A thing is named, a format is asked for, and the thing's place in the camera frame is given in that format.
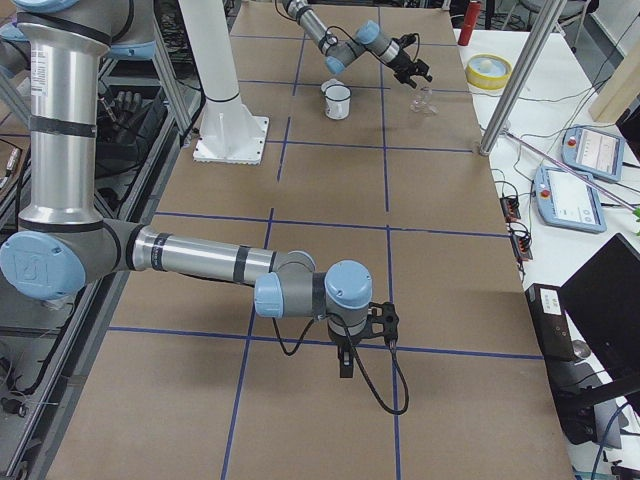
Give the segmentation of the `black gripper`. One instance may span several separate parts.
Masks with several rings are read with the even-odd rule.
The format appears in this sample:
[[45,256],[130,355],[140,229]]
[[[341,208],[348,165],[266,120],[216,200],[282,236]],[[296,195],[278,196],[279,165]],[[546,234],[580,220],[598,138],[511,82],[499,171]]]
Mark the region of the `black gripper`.
[[352,378],[353,377],[353,359],[351,356],[351,349],[357,346],[361,339],[359,335],[342,335],[340,333],[332,332],[332,341],[338,348],[338,361],[339,361],[339,377],[340,378]]
[[389,68],[400,84],[408,85],[412,89],[416,88],[416,82],[412,79],[414,76],[422,77],[427,82],[433,80],[429,65],[421,59],[417,59],[414,63],[404,50],[400,50],[389,62]]

